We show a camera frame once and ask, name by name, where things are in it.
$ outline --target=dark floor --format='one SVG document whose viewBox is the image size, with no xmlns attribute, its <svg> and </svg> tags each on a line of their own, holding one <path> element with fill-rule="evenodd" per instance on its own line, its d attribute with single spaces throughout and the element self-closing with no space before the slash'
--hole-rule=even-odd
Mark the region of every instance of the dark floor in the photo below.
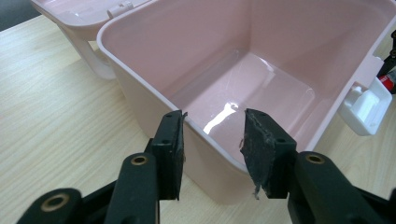
<svg viewBox="0 0 396 224">
<path fill-rule="evenodd" d="M 0 0 L 0 32 L 38 15 L 29 0 Z"/>
</svg>

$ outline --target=white latch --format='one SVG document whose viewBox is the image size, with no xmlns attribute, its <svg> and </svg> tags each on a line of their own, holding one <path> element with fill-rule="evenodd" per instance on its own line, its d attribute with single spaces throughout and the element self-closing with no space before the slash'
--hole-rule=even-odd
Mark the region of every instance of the white latch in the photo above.
<svg viewBox="0 0 396 224">
<path fill-rule="evenodd" d="M 108 15 L 108 17 L 110 17 L 110 19 L 114 19 L 114 18 L 118 17 L 119 15 L 146 3 L 147 1 L 148 0 L 123 1 L 121 3 L 116 4 L 114 7 L 111 7 L 107 11 L 107 15 Z"/>
<path fill-rule="evenodd" d="M 375 78 L 368 90 L 353 86 L 341 103 L 338 112 L 358 135 L 373 135 L 388 110 L 392 96 Z"/>
</svg>

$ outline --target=bin handle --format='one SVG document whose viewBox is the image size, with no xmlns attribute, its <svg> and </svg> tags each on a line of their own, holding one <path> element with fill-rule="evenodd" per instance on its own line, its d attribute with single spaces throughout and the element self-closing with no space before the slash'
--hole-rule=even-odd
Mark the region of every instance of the bin handle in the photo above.
<svg viewBox="0 0 396 224">
<path fill-rule="evenodd" d="M 88 66 L 97 76 L 104 79 L 116 78 L 116 75 L 108 61 L 99 58 L 87 40 L 75 36 L 72 32 L 68 32 L 67 29 L 64 29 L 62 26 L 58 25 L 58 27 L 61 29 L 70 43 L 72 43 L 79 56 L 81 56 L 81 58 L 88 64 Z"/>
</svg>

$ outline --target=light wood surface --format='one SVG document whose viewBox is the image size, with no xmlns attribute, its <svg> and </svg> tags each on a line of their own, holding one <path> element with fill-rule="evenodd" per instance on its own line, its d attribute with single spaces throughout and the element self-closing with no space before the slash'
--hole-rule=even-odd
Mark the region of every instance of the light wood surface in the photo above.
<svg viewBox="0 0 396 224">
<path fill-rule="evenodd" d="M 382 49 L 387 56 L 390 38 Z M 396 187 L 395 134 L 393 100 L 377 135 L 357 136 L 335 115 L 315 151 L 355 186 L 388 198 Z M 148 140 L 117 81 L 93 74 L 53 22 L 40 16 L 0 33 L 0 223 L 15 223 L 50 190 L 87 195 L 101 188 Z M 290 223 L 286 200 L 262 194 L 259 201 L 216 204 L 185 175 L 180 202 L 162 202 L 161 220 Z"/>
</svg>

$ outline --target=pink plastic bin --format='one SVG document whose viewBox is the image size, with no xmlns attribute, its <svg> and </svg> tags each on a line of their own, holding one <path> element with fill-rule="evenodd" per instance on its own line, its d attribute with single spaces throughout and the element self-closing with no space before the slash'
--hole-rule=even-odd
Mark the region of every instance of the pink plastic bin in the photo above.
<svg viewBox="0 0 396 224">
<path fill-rule="evenodd" d="M 84 41 L 105 24 L 99 48 L 147 135 L 163 114 L 189 113 L 185 173 L 219 203 L 254 189 L 239 152 L 247 107 L 271 115 L 302 151 L 313 150 L 340 105 L 355 126 L 377 127 L 390 101 L 372 94 L 384 89 L 373 53 L 396 21 L 393 0 L 141 0 L 112 20 L 114 0 L 69 0 L 73 10 L 55 4 L 67 1 L 32 2 L 89 64 Z"/>
</svg>

